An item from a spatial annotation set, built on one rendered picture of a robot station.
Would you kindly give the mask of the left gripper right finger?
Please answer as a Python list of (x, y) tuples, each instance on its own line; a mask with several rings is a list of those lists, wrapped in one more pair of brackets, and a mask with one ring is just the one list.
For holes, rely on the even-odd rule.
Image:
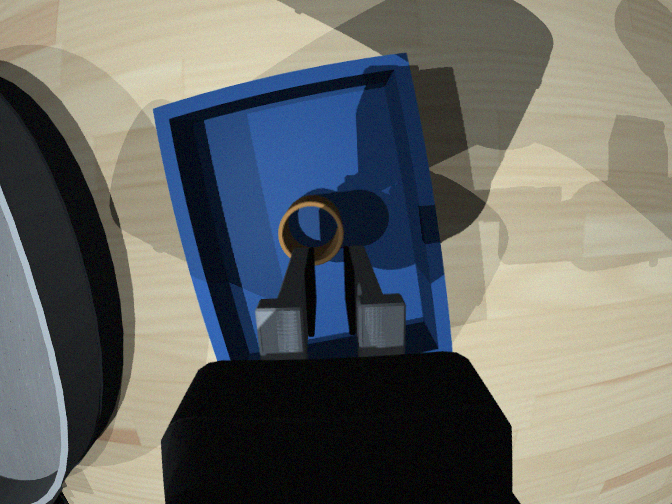
[(382, 293), (363, 245), (344, 246), (343, 251), (348, 325), (357, 337), (358, 357), (405, 354), (402, 296)]

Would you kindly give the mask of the bronze bushing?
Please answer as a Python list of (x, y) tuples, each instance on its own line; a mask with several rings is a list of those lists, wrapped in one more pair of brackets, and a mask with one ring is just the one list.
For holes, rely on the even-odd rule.
[(298, 243), (291, 235), (289, 230), (289, 217), (296, 210), (308, 206), (319, 207), (326, 210), (334, 217), (337, 222), (337, 230), (333, 238), (325, 245), (314, 247), (315, 266), (317, 266), (331, 260), (339, 252), (344, 239), (344, 229), (341, 215), (337, 207), (330, 200), (318, 195), (308, 195), (297, 199), (283, 216), (279, 225), (278, 237), (283, 251), (289, 258), (291, 258), (294, 248), (307, 247)]

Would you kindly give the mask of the grey round turntable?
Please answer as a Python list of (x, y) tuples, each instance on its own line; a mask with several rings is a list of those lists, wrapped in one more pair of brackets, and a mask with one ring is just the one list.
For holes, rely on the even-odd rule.
[(0, 77), (0, 504), (69, 504), (61, 485), (107, 426), (122, 368), (93, 196), (47, 113)]

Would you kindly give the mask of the blue open-top crate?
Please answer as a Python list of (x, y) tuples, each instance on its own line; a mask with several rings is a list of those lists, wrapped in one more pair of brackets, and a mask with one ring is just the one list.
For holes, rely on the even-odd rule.
[(316, 272), (308, 359), (358, 357), (343, 246), (363, 245), (406, 304), (405, 354), (451, 351), (441, 243), (407, 53), (317, 66), (153, 108), (170, 198), (220, 360), (261, 360), (255, 308), (290, 258), (279, 224), (299, 198), (339, 210), (338, 254)]

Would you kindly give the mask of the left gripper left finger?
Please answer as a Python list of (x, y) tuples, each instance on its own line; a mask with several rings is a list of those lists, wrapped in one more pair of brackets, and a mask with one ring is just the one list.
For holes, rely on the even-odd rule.
[(314, 248), (294, 248), (278, 298), (261, 299), (255, 310), (261, 360), (308, 359), (316, 300)]

